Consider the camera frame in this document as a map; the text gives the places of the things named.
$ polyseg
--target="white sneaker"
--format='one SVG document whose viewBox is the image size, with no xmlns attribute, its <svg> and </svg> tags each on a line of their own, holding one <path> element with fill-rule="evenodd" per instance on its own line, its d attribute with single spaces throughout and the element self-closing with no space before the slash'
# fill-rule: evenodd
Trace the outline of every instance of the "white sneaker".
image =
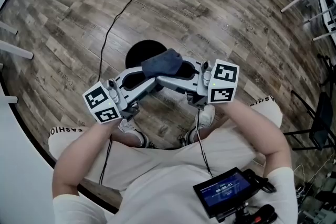
<svg viewBox="0 0 336 224">
<path fill-rule="evenodd" d="M 148 147 L 149 146 L 149 139 L 148 137 L 141 132 L 141 129 L 133 119 L 131 119 L 129 122 L 127 120 L 122 120 L 118 126 L 119 130 L 123 133 L 132 133 L 137 136 L 137 138 L 140 140 L 141 145 L 137 147 Z"/>
<path fill-rule="evenodd" d="M 209 128 L 215 118 L 215 107 L 211 104 L 208 104 L 204 107 L 204 110 L 200 110 L 200 117 L 199 117 L 199 129 L 202 128 Z M 198 122 L 198 113 L 195 116 L 195 123 L 194 126 L 185 134 L 184 138 L 187 144 L 192 144 L 194 142 L 194 137 L 197 134 L 196 126 Z"/>
</svg>

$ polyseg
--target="display screen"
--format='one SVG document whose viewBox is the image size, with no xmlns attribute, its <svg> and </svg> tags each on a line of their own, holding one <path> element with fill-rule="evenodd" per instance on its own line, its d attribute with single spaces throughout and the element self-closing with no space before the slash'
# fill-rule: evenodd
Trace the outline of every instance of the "display screen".
<svg viewBox="0 0 336 224">
<path fill-rule="evenodd" d="M 218 183 L 201 189 L 201 195 L 208 206 L 213 206 L 236 196 L 249 186 L 249 182 L 240 173 L 236 172 Z"/>
</svg>

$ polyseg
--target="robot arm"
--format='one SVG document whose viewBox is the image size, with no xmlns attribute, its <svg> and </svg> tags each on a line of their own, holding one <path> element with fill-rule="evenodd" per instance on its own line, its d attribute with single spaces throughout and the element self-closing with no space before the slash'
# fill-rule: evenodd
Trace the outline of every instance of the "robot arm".
<svg viewBox="0 0 336 224">
<path fill-rule="evenodd" d="M 139 112 L 138 101 L 158 85 L 187 94 L 188 104 L 203 109 L 208 103 L 233 100 L 239 66 L 217 59 L 200 63 L 183 57 L 183 63 L 173 77 L 146 78 L 141 67 L 129 68 L 115 79 L 96 83 L 83 94 L 91 114 L 99 123 L 124 118 L 130 120 Z"/>
</svg>

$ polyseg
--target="white t-shirt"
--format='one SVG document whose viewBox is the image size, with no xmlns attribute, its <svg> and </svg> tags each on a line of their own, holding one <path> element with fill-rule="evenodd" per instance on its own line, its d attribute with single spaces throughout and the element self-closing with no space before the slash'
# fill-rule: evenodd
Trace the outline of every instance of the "white t-shirt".
<svg viewBox="0 0 336 224">
<path fill-rule="evenodd" d="M 269 181 L 277 189 L 267 194 L 259 191 L 248 202 L 250 212 L 270 204 L 278 214 L 276 224 L 296 224 L 298 205 L 294 175 L 290 168 L 272 171 Z M 123 195 L 118 213 L 110 224 L 186 224 L 218 223 L 209 219 L 193 186 L 210 179 L 207 172 L 191 165 L 180 165 L 152 170 L 135 180 Z M 57 224 L 105 224 L 101 208 L 93 202 L 75 195 L 60 195 L 54 199 Z M 233 223 L 235 215 L 223 223 Z"/>
</svg>

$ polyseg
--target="gray cloth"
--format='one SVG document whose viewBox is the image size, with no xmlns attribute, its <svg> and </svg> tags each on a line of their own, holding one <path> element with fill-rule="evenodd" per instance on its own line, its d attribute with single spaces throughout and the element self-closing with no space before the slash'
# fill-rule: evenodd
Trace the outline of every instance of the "gray cloth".
<svg viewBox="0 0 336 224">
<path fill-rule="evenodd" d="M 174 49 L 169 49 L 141 63 L 146 78 L 173 76 L 182 65 L 182 56 Z"/>
</svg>

